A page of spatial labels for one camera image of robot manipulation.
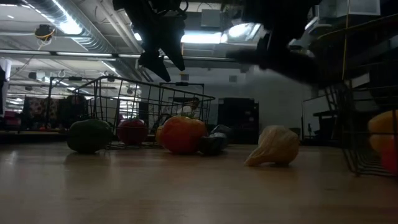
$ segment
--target black cabinet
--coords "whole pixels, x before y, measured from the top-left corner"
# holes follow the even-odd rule
[[[231,143],[257,144],[259,104],[247,98],[222,98],[218,105],[218,124],[233,130]]]

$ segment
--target floor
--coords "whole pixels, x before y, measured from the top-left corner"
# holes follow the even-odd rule
[[[65,143],[0,145],[0,223],[398,223],[398,181],[354,177],[338,149],[244,167],[253,148],[81,156]]]

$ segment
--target yellow fruit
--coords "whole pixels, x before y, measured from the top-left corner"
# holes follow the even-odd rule
[[[163,128],[163,126],[159,126],[159,127],[156,129],[155,140],[156,140],[156,142],[157,142],[159,145],[162,145],[162,142],[160,141],[160,134],[162,133],[162,128]]]
[[[368,123],[371,133],[393,133],[392,111],[387,111],[372,118]]]
[[[372,148],[381,152],[385,150],[391,141],[392,133],[394,133],[394,126],[392,123],[392,111],[387,111],[372,118],[368,123],[369,132],[372,133],[391,133],[389,134],[373,134],[369,138]]]
[[[376,152],[381,152],[391,142],[391,136],[392,135],[374,134],[369,138],[369,142]]]

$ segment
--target metal wire basket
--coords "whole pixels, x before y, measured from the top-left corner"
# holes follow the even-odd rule
[[[114,90],[102,89],[107,83],[117,83]],[[83,91],[92,86],[93,94]],[[157,128],[172,116],[181,115],[186,106],[192,106],[191,117],[208,123],[210,103],[214,97],[178,90],[151,83],[137,82],[120,77],[99,77],[74,91],[75,98],[86,98],[86,112],[82,118],[100,119],[112,127],[113,134],[118,135],[119,124],[129,118],[139,118],[145,123],[148,132],[145,143],[126,145],[121,141],[112,142],[108,149],[154,147]]]
[[[341,83],[327,88],[326,98],[329,109],[337,110],[334,137],[340,139],[348,169],[356,175],[395,176],[382,166],[382,156],[372,149],[369,138],[373,134],[390,135],[395,142],[398,155],[397,118],[398,85],[385,86],[374,78],[385,75],[380,65],[368,67],[370,82],[354,87],[353,81]],[[392,111],[393,133],[372,133],[368,130],[368,122],[373,117]]]

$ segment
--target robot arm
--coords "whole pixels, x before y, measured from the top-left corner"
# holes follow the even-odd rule
[[[241,1],[242,20],[261,23],[269,33],[259,41],[256,50],[231,52],[227,57],[256,64],[263,69],[273,69],[300,82],[318,83],[319,69],[316,62],[307,56],[290,52],[287,46],[292,39],[301,38],[310,8],[321,1]],[[142,47],[145,52],[139,63],[167,82],[170,81],[170,76],[163,64],[163,57],[159,55],[159,49],[163,50],[177,68],[185,69],[180,40],[184,35],[188,1],[184,10],[180,9],[180,4],[181,0],[113,1],[115,10],[126,10],[134,29],[143,39]]]

